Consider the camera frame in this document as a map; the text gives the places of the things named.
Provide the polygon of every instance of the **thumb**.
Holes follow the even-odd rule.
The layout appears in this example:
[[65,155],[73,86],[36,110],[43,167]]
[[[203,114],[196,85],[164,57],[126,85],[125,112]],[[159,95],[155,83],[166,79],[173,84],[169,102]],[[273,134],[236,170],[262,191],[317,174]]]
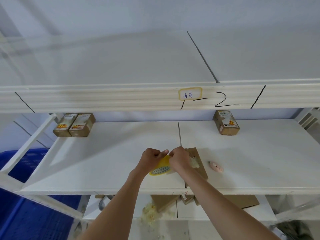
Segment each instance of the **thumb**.
[[156,157],[157,160],[160,160],[164,158],[168,154],[169,150],[164,150],[163,152],[160,152],[159,155]]

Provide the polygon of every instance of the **human arm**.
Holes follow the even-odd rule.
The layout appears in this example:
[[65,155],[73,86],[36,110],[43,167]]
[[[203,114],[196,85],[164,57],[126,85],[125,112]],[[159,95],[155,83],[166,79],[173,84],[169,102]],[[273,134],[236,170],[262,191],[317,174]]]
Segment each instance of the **human arm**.
[[140,185],[168,152],[146,149],[125,184],[78,240],[127,240]]
[[186,181],[223,240],[279,240],[262,223],[227,200],[190,165],[189,153],[177,147],[169,153],[171,167]]

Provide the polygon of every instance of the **forearm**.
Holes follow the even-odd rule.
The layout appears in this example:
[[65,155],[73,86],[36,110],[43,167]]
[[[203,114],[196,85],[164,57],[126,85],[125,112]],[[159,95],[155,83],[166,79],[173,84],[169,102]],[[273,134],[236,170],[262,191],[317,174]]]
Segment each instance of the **forearm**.
[[127,240],[143,176],[135,170],[79,240]]
[[210,221],[224,240],[279,240],[262,223],[228,201],[193,168],[181,170]]

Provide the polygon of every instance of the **white label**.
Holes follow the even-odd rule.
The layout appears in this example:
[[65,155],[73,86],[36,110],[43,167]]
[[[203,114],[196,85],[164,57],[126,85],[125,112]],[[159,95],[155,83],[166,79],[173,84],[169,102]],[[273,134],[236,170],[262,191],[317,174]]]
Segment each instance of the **white label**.
[[236,120],[233,119],[232,113],[230,111],[220,111],[219,110],[220,117],[224,117],[222,120],[222,123],[224,127],[234,127],[239,128]]
[[70,113],[70,114],[66,114],[63,117],[63,120],[61,123],[59,123],[57,125],[57,127],[55,128],[56,131],[66,131],[69,126],[71,125],[72,120],[74,119],[74,117],[77,116],[77,113]]
[[179,100],[195,100],[202,98],[202,88],[182,88],[179,90]]
[[72,127],[70,128],[70,131],[82,130],[85,127],[90,115],[91,115],[90,113],[78,115],[78,117],[75,119]]

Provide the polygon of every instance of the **person's right hand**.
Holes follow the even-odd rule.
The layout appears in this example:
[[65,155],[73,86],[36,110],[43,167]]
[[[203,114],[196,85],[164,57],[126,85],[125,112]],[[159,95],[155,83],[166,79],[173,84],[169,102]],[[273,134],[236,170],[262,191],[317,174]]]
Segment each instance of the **person's right hand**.
[[170,166],[177,173],[180,174],[183,170],[191,168],[189,153],[182,146],[173,149],[169,156],[171,156],[169,160]]

